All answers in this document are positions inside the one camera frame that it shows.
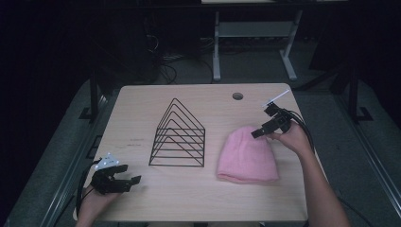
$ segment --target human hand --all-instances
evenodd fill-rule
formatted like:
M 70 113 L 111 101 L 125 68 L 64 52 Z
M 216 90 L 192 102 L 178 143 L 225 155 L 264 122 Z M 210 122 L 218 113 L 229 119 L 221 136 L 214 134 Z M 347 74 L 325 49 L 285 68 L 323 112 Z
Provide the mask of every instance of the human hand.
M 309 140 L 296 122 L 291 120 L 291 127 L 286 133 L 271 133 L 267 135 L 270 139 L 280 141 L 284 146 L 294 151 L 298 156 L 313 153 Z
M 91 185 L 85 189 L 76 227 L 92 226 L 96 218 L 122 193 L 100 194 Z

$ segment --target gray carpet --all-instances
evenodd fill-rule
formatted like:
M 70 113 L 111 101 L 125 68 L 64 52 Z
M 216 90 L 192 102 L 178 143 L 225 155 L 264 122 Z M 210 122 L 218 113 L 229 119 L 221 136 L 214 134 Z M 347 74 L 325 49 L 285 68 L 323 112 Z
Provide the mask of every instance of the gray carpet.
M 299 79 L 290 81 L 279 59 L 278 49 L 282 44 L 250 48 L 235 55 L 222 55 L 220 83 L 285 82 L 291 87 L 296 87 L 322 73 L 308 70 L 315 44 L 296 43 L 290 58 Z M 211 54 L 205 54 L 201 59 L 202 61 L 183 60 L 170 63 L 178 73 L 176 83 L 209 83 L 212 77 L 209 68 Z M 328 93 L 330 83 L 331 79 L 309 92 L 294 93 L 313 135 L 327 178 L 339 196 L 355 207 L 374 226 L 401 226 L 400 217 L 373 172 L 364 147 L 357 139 L 355 126 L 350 123 L 339 104 L 342 97 Z M 166 80 L 159 77 L 155 84 L 166 84 Z M 374 118 L 374 121 L 361 122 L 359 127 L 372 143 L 394 183 L 400 185 L 400 130 L 380 107 L 372 90 L 363 83 L 359 87 L 359 106 L 366 107 Z M 92 161 L 85 159 L 86 152 L 90 150 L 96 136 L 103 133 L 117 96 L 118 89 L 107 96 L 107 103 L 101 108 L 101 115 L 97 121 L 89 124 L 89 120 L 78 119 L 83 108 L 90 106 L 89 84 L 86 82 L 82 85 L 23 194 L 15 204 L 9 216 L 9 226 L 40 226 L 52 200 L 55 196 L 60 196 L 60 191 L 64 192 L 61 206 L 65 206 L 66 209 L 59 211 L 62 213 L 56 226 L 74 226 L 72 212 L 75 201 L 69 200 L 74 196 L 80 172 Z M 77 169 L 72 171 L 71 183 L 62 185 L 61 181 L 77 150 L 85 151 L 80 154 L 83 158 L 77 163 Z M 355 211 L 347 207 L 345 209 L 353 226 L 368 226 Z M 267 223 L 267 226 L 302 225 L 303 223 L 299 222 Z M 97 222 L 95 226 L 136 227 L 143 226 L 143 223 Z

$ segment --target human arm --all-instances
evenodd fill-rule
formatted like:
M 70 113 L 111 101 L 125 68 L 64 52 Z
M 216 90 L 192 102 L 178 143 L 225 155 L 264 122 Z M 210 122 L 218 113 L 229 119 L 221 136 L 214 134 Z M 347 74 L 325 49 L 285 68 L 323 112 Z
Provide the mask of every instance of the human arm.
M 91 185 L 86 190 L 86 195 L 79 209 L 76 227 L 92 226 L 96 218 L 106 210 L 110 203 L 117 199 L 121 193 L 108 193 L 105 195 L 97 192 Z
M 286 133 L 272 133 L 271 139 L 279 140 L 294 151 L 300 159 L 304 173 L 305 197 L 310 226 L 350 226 L 348 217 L 333 189 L 325 179 L 321 166 L 303 129 L 291 121 Z

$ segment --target metal wire frame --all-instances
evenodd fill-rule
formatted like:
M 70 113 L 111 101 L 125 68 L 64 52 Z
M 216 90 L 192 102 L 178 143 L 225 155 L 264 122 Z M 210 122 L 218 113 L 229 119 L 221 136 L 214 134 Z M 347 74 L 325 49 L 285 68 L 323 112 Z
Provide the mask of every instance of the metal wire frame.
M 148 165 L 204 167 L 204 148 L 204 126 L 173 98 L 157 127 Z

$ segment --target table leg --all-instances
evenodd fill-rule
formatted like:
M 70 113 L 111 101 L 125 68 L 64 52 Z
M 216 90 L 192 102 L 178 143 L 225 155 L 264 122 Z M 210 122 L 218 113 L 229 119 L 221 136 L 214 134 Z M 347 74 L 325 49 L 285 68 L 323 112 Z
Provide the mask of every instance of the table leg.
M 218 57 L 218 11 L 216 12 L 215 22 L 215 52 L 213 53 L 213 80 L 221 80 L 220 59 Z
M 295 20 L 291 26 L 290 32 L 289 32 L 289 36 L 288 36 L 288 44 L 286 46 L 285 49 L 280 50 L 280 56 L 281 59 L 283 60 L 283 64 L 286 67 L 287 70 L 287 74 L 289 79 L 291 80 L 296 80 L 297 79 L 297 75 L 295 74 L 295 71 L 292 67 L 291 61 L 289 60 L 289 52 L 291 50 L 292 44 L 294 43 L 295 40 L 295 35 L 297 34 L 297 30 L 298 30 L 298 25 L 301 21 L 301 16 L 302 16 L 303 11 L 302 10 L 298 10 L 297 14 L 295 16 Z

